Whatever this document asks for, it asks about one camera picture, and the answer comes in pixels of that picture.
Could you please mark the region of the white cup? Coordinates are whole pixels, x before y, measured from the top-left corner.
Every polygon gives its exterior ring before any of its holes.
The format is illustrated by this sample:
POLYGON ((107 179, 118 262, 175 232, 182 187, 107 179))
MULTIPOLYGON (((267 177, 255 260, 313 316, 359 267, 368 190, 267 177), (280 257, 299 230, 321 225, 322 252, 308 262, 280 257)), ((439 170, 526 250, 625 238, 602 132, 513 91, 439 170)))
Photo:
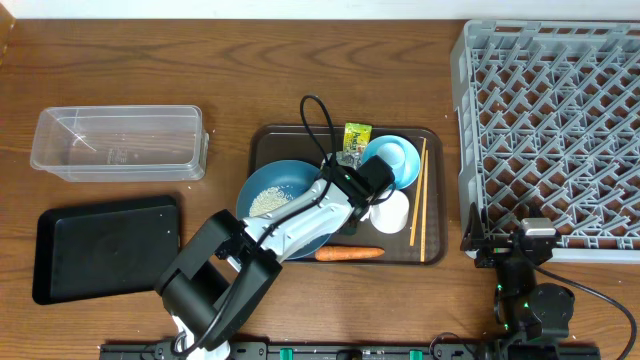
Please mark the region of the white cup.
POLYGON ((395 234, 406 226, 408 214, 408 197, 401 191, 387 190, 380 203, 371 207, 369 219, 379 232, 395 234))

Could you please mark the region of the orange carrot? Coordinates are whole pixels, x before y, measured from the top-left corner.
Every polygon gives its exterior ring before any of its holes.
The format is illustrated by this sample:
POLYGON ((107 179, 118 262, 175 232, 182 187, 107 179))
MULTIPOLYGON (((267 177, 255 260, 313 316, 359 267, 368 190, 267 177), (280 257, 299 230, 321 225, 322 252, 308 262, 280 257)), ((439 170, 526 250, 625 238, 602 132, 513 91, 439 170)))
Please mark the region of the orange carrot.
POLYGON ((314 258, 317 261, 349 261, 380 257, 385 250, 376 247, 325 246, 318 249, 314 258))

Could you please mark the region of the dark blue plate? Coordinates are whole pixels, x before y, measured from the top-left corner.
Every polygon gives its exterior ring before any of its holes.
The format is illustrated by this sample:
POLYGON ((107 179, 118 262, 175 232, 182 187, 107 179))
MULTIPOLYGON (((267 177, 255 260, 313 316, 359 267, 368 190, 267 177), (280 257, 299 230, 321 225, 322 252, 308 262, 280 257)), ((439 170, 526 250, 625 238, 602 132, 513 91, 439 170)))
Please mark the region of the dark blue plate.
POLYGON ((319 168, 303 161, 280 160, 263 166, 247 179, 237 199, 236 217, 245 224, 249 237, 262 249, 275 253, 282 263, 344 224, 345 209, 333 200, 340 196, 319 168), (250 217, 252 200, 274 186, 282 187, 293 199, 266 214, 250 217))

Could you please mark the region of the white rice pile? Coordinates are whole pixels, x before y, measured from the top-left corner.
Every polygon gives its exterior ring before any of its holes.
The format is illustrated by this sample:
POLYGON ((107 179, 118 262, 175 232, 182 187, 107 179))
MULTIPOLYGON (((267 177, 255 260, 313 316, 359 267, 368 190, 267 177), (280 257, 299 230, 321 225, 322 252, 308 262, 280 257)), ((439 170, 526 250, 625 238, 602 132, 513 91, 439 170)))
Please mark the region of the white rice pile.
POLYGON ((282 187, 274 186, 261 191, 251 202, 249 216, 255 217, 273 211, 288 202, 293 197, 285 192, 282 187))

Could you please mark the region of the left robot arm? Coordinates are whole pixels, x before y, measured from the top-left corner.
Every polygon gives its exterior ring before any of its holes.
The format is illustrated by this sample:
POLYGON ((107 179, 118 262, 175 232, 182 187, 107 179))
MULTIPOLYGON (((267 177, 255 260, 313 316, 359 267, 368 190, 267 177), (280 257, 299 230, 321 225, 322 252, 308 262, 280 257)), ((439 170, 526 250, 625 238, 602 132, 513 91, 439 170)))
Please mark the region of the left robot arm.
POLYGON ((256 217, 222 210, 205 221, 154 288, 183 330, 171 353, 186 359, 223 345, 244 325, 282 270, 311 241, 360 219, 393 184, 378 156, 358 169, 329 165, 301 196, 256 217))

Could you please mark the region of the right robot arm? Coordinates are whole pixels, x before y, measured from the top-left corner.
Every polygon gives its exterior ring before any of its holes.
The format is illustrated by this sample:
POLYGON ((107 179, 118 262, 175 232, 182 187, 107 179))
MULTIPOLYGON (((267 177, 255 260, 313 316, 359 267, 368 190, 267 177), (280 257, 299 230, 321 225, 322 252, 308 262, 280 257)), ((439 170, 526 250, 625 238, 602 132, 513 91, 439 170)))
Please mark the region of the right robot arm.
POLYGON ((527 351, 551 353, 569 335, 573 292, 536 279, 536 267, 552 258, 558 239, 551 220, 538 216, 523 219, 507 238, 492 240, 484 232, 478 206, 470 205, 460 249, 475 253, 477 268, 496 271, 494 315, 506 328, 496 349, 504 357, 527 351))

